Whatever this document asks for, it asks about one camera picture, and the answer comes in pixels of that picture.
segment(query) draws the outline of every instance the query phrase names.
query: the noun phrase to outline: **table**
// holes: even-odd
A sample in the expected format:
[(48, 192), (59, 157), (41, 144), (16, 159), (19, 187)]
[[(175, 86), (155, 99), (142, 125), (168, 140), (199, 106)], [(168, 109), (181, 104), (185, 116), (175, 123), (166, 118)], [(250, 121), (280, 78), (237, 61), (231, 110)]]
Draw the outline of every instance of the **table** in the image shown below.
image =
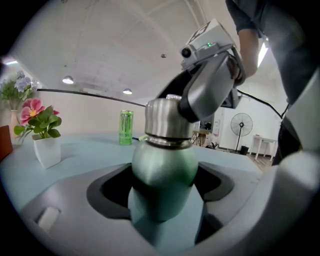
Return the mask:
[(192, 138), (195, 136), (196, 137), (196, 139), (195, 139), (196, 145), (203, 147), (205, 144), (205, 141), (206, 141), (206, 135), (209, 135), (209, 134), (210, 134), (210, 131), (206, 130), (206, 129), (194, 130)]
[[(63, 135), (58, 140), (61, 144), (61, 162), (48, 169), (43, 169), (38, 162), (29, 137), (0, 163), (2, 184), (18, 212), (55, 182), (87, 172), (98, 172), (98, 169), (105, 167), (130, 163), (139, 143), (133, 140), (132, 145), (119, 145), (117, 133)], [(258, 167), (243, 155), (196, 146), (193, 150), (198, 161), (238, 169), (239, 172), (260, 173)], [(141, 227), (137, 225), (142, 222), (147, 225), (149, 232), (152, 230), (152, 235), (155, 235), (149, 242), (159, 252), (176, 255), (176, 252), (193, 246), (203, 206), (194, 186), (182, 211), (176, 217), (160, 223), (143, 218), (135, 210), (131, 197), (129, 194), (128, 206), (133, 226), (139, 230)]]
[(255, 140), (259, 140), (259, 146), (258, 146), (258, 150), (257, 150), (257, 152), (256, 152), (256, 154), (255, 154), (254, 160), (257, 160), (257, 158), (258, 158), (259, 151), (260, 151), (260, 148), (261, 148), (261, 143), (262, 143), (262, 142), (267, 142), (268, 144), (267, 144), (266, 147), (265, 147), (264, 155), (263, 155), (263, 156), (264, 156), (264, 157), (266, 156), (267, 149), (268, 149), (268, 147), (269, 147), (269, 143), (273, 143), (273, 152), (272, 152), (271, 157), (270, 157), (270, 162), (272, 162), (272, 159), (274, 158), (274, 156), (276, 155), (276, 152), (277, 152), (278, 141), (277, 141), (276, 139), (265, 138), (265, 137), (262, 137), (262, 136), (253, 135), (249, 155), (251, 155), (251, 153), (252, 153), (252, 149), (253, 149), (253, 147), (254, 147)]

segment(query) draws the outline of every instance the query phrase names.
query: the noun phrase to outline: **wooden floor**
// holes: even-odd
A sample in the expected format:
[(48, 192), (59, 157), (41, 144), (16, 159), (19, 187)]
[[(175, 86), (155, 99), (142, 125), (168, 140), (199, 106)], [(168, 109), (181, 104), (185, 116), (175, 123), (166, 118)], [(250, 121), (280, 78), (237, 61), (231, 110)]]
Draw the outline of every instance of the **wooden floor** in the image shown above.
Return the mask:
[(246, 155), (248, 158), (250, 158), (258, 167), (261, 171), (264, 171), (268, 167), (272, 165), (272, 162), (270, 162), (270, 156), (269, 157), (263, 157), (262, 155), (258, 156), (258, 158), (255, 160), (255, 155), (247, 154)]

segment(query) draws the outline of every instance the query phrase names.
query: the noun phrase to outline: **person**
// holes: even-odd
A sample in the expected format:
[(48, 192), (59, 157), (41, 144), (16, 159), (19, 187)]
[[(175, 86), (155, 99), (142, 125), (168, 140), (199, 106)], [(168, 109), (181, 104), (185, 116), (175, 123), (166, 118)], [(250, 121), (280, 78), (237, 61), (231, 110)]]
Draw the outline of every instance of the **person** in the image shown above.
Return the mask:
[[(240, 42), (246, 77), (258, 69), (259, 38), (272, 50), (280, 71), (289, 106), (295, 103), (317, 68), (308, 41), (298, 21), (283, 6), (267, 0), (225, 0)], [(278, 149), (272, 165), (296, 152), (300, 142), (288, 118), (282, 120)]]

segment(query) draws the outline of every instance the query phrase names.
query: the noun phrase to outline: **white table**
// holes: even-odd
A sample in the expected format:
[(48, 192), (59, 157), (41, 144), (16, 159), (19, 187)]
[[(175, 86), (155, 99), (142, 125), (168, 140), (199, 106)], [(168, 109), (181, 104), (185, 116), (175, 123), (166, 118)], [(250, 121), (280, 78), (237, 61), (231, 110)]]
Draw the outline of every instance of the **white table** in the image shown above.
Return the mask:
[(264, 150), (264, 155), (263, 156), (264, 157), (266, 156), (267, 149), (268, 149), (270, 143), (273, 143), (273, 152), (272, 152), (271, 157), (270, 157), (270, 162), (272, 162), (272, 159), (274, 158), (274, 156), (276, 155), (276, 152), (277, 152), (278, 141), (276, 139), (264, 138), (262, 136), (253, 135), (253, 139), (252, 139), (249, 155), (251, 155), (252, 149), (254, 148), (255, 140), (259, 141), (259, 146), (258, 146), (258, 150), (257, 150), (257, 152), (255, 154), (254, 160), (257, 160), (257, 158), (258, 158), (259, 151), (260, 151), (260, 148), (261, 148), (261, 143), (262, 142), (267, 142), (268, 144), (265, 146), (265, 150)]

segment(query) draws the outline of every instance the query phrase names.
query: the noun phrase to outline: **green leaf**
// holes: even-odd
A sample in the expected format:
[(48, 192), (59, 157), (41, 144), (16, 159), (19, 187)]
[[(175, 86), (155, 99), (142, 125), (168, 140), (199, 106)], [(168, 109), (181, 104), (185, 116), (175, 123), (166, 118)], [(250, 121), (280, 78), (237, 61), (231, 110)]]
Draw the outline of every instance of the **green leaf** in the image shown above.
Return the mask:
[(61, 134), (58, 132), (57, 129), (50, 129), (48, 130), (48, 134), (52, 137), (52, 138), (58, 138), (61, 136)]
[(46, 128), (48, 125), (50, 125), (50, 123), (49, 122), (45, 122), (45, 123), (42, 123), (42, 124), (40, 124), (40, 128)]
[(42, 110), (38, 115), (37, 118), (40, 120), (41, 123), (47, 123), (50, 115), (45, 111)]
[(31, 126), (40, 126), (40, 125), (41, 125), (41, 122), (38, 121), (38, 120), (35, 119), (35, 118), (32, 118), (32, 119), (29, 120), (28, 124), (31, 125)]
[(61, 122), (62, 122), (61, 118), (58, 117), (58, 120), (57, 120), (57, 121), (55, 121), (55, 122), (53, 122), (53, 123), (51, 123), (51, 124), (49, 125), (49, 130), (50, 130), (51, 128), (53, 128), (53, 127), (58, 127), (59, 125), (61, 125)]
[(24, 140), (25, 140), (25, 138), (27, 137), (27, 135), (28, 135), (29, 133), (31, 133), (31, 131), (28, 131), (28, 132), (23, 136), (23, 139), (22, 139), (21, 144), (24, 143)]
[(45, 128), (40, 128), (39, 126), (36, 126), (36, 127), (33, 129), (33, 132), (34, 132), (35, 134), (39, 134), (39, 133), (42, 133), (44, 130), (45, 130)]
[(50, 124), (57, 121), (57, 120), (58, 120), (58, 117), (55, 114), (50, 115), (50, 117), (49, 117)]
[(22, 125), (16, 125), (13, 129), (14, 133), (16, 135), (19, 135), (20, 133), (24, 132), (25, 131), (25, 127), (22, 126)]
[(24, 95), (22, 96), (22, 101), (24, 102), (26, 99), (27, 99), (27, 97), (28, 97), (28, 94), (27, 93), (24, 93)]
[(54, 109), (52, 108), (52, 106), (48, 106), (44, 111), (48, 114), (49, 117), (54, 114)]

